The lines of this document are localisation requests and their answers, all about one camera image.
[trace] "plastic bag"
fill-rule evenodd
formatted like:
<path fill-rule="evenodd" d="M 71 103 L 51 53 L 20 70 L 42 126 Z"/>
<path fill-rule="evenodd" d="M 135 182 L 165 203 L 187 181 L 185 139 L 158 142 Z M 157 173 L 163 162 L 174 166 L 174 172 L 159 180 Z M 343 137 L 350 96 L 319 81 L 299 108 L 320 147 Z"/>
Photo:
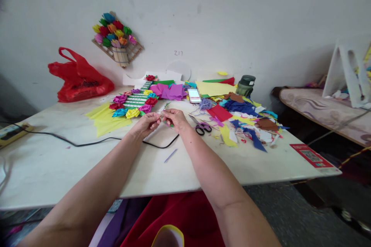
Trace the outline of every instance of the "plastic bag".
<path fill-rule="evenodd" d="M 67 50 L 76 60 L 62 54 L 62 50 Z M 65 64 L 54 62 L 48 64 L 49 72 L 62 78 L 65 83 L 58 92 L 59 102 L 76 102 L 94 96 L 105 95 L 115 88 L 113 82 L 101 75 L 86 61 L 84 57 L 76 52 L 60 47 L 59 54 L 70 60 Z"/>

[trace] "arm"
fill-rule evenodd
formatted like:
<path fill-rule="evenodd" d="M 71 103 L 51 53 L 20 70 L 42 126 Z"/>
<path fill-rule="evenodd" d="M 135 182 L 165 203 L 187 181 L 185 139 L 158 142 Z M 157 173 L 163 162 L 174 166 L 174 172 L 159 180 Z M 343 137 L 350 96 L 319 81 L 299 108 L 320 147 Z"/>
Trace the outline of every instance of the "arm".
<path fill-rule="evenodd" d="M 19 246 L 88 246 L 102 218 L 119 196 L 143 139 L 159 123 L 157 113 L 143 116 Z"/>
<path fill-rule="evenodd" d="M 186 121 L 183 112 L 163 112 L 173 123 L 191 158 L 197 178 L 212 205 L 226 246 L 280 246 L 267 220 L 223 160 Z"/>

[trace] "forearm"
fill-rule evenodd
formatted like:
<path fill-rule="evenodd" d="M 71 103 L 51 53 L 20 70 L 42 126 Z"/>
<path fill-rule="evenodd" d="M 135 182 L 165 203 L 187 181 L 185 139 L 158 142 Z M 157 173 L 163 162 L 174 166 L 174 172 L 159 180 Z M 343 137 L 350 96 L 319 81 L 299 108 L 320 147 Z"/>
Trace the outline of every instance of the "forearm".
<path fill-rule="evenodd" d="M 109 207 L 119 196 L 141 142 L 140 136 L 127 134 L 62 198 L 21 245 L 42 246 L 46 240 L 50 245 L 58 245 L 61 242 L 54 242 L 53 234 L 57 233 L 60 237 L 60 233 L 65 233 L 67 241 L 63 241 L 64 244 L 87 246 Z"/>

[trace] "red paper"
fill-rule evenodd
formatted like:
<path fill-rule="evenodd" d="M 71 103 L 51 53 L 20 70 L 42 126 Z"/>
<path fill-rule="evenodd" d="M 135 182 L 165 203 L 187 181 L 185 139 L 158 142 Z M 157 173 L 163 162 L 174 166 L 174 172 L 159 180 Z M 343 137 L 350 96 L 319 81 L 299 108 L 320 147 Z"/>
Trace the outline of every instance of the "red paper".
<path fill-rule="evenodd" d="M 235 85 L 235 78 L 232 77 L 230 79 L 227 79 L 227 80 L 224 80 L 224 81 L 220 81 L 218 83 L 229 84 L 231 86 L 234 86 Z"/>
<path fill-rule="evenodd" d="M 213 117 L 213 118 L 218 118 L 219 121 L 223 122 L 229 118 L 231 118 L 233 115 L 228 112 L 227 110 L 225 110 L 222 106 L 220 106 L 219 104 L 217 104 L 215 107 L 207 110 L 209 112 L 209 114 Z"/>

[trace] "blue paper flower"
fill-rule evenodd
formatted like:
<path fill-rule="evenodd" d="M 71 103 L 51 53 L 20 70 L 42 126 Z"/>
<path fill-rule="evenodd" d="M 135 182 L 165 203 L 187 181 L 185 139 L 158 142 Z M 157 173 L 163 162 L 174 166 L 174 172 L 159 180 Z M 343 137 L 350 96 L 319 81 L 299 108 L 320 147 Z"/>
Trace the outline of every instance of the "blue paper flower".
<path fill-rule="evenodd" d="M 114 34 L 109 34 L 107 35 L 106 37 L 107 39 L 109 39 L 110 41 L 113 40 L 113 39 L 116 39 L 116 36 Z"/>
<path fill-rule="evenodd" d="M 112 117 L 122 117 L 125 116 L 127 112 L 127 109 L 118 109 L 116 110 L 116 112 L 113 113 Z"/>
<path fill-rule="evenodd" d="M 109 23 L 113 23 L 116 20 L 116 18 L 113 15 L 109 14 L 109 13 L 105 13 L 102 16 Z"/>
<path fill-rule="evenodd" d="M 157 95 L 155 93 L 150 93 L 148 96 L 147 96 L 147 99 L 148 98 L 155 98 Z"/>

